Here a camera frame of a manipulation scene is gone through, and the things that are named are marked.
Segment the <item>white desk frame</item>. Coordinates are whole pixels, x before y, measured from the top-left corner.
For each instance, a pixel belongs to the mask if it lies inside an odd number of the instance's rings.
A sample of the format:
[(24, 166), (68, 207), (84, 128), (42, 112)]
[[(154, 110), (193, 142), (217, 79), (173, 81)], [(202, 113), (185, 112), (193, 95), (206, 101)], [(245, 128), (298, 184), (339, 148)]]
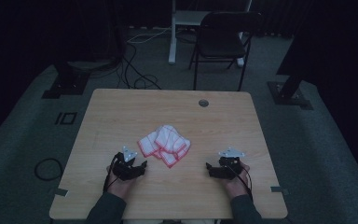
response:
[(202, 19), (208, 14), (208, 11), (178, 10), (176, 8), (176, 2), (177, 0), (172, 0), (171, 44), (168, 57), (168, 64), (170, 65), (176, 63), (177, 26), (199, 26)]

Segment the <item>person's left hand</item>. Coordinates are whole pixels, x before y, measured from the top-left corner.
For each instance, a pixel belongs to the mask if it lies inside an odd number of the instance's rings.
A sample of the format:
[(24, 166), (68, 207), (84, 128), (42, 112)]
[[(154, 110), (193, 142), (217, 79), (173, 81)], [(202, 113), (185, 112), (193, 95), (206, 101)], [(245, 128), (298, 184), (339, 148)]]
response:
[(109, 166), (106, 167), (108, 172), (107, 192), (114, 194), (125, 200), (130, 194), (132, 187), (136, 183), (135, 179), (123, 181), (113, 174)]

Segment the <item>dark curtain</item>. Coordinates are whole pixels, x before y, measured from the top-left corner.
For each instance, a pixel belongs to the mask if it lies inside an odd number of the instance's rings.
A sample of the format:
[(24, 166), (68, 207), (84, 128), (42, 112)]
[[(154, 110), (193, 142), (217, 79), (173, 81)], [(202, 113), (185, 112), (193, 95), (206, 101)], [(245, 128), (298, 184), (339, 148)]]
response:
[(278, 73), (317, 87), (358, 163), (358, 0), (314, 0)]

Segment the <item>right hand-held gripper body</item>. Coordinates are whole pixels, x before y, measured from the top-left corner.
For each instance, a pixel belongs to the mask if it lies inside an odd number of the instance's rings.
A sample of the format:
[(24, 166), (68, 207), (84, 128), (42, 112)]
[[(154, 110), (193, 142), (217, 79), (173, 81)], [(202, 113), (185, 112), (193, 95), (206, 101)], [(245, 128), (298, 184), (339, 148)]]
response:
[(221, 169), (220, 178), (233, 179), (239, 175), (242, 171), (241, 158), (245, 156), (245, 153), (237, 150), (233, 147), (219, 152), (219, 164)]

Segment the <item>black folding chair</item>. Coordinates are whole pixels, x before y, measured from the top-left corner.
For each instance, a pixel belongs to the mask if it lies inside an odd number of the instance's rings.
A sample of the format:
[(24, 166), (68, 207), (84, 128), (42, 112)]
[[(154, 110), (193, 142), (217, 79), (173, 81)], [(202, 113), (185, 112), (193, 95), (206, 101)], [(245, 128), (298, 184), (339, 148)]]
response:
[(237, 91), (245, 77), (253, 36), (261, 28), (263, 16), (259, 12), (216, 11), (201, 21), (196, 34), (195, 47), (188, 68), (195, 65), (193, 90), (197, 88), (200, 63), (228, 63), (227, 69), (243, 59)]

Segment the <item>white cloth with red grid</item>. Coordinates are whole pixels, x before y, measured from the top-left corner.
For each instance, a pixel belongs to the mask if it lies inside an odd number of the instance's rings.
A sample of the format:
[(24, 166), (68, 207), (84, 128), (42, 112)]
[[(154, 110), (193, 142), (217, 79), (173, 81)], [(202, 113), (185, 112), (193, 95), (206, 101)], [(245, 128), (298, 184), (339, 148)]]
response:
[(191, 143), (172, 125), (162, 125), (138, 141), (145, 158), (154, 156), (172, 168), (189, 151)]

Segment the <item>black stand base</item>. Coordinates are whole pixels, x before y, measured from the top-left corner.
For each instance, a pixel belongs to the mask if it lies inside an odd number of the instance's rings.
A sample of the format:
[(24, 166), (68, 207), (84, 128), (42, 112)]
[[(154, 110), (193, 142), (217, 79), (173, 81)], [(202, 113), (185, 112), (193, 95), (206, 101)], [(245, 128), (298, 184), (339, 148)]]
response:
[(67, 62), (53, 64), (58, 75), (43, 99), (59, 99), (62, 95), (82, 95), (88, 83), (90, 72), (74, 68)]
[(276, 105), (296, 105), (302, 110), (312, 110), (310, 100), (302, 94), (299, 85), (302, 79), (289, 77), (285, 82), (269, 81), (268, 89)]

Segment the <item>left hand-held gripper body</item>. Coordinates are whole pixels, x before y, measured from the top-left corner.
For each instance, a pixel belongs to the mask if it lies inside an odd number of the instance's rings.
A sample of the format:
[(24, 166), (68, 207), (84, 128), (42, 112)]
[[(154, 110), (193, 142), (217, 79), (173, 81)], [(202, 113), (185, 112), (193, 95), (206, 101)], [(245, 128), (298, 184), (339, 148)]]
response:
[(136, 174), (136, 167), (130, 167), (128, 165), (128, 162), (131, 159), (136, 158), (137, 155), (138, 153), (136, 151), (129, 149), (128, 147), (123, 147), (122, 151), (118, 152), (112, 160), (113, 174), (123, 181), (138, 177), (139, 175)]

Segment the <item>person's right hand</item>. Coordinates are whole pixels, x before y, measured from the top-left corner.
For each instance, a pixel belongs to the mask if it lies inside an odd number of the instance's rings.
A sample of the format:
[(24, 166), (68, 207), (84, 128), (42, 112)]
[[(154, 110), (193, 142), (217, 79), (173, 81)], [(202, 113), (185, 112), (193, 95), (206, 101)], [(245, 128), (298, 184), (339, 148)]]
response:
[(241, 167), (242, 171), (236, 178), (233, 178), (232, 180), (221, 180), (221, 184), (226, 190), (230, 200), (234, 199), (235, 197), (248, 194), (247, 173), (249, 172), (250, 167), (243, 162), (241, 163)]

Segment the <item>grey round floor base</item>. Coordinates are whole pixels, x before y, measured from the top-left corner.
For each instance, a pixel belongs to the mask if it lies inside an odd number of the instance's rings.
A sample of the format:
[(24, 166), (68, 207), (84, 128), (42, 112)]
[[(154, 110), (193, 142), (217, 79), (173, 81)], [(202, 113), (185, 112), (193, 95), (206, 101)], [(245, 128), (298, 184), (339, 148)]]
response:
[(102, 60), (97, 62), (76, 61), (76, 62), (69, 62), (68, 64), (79, 70), (101, 71), (101, 70), (109, 70), (111, 68), (115, 68), (117, 66), (117, 61), (116, 60)]

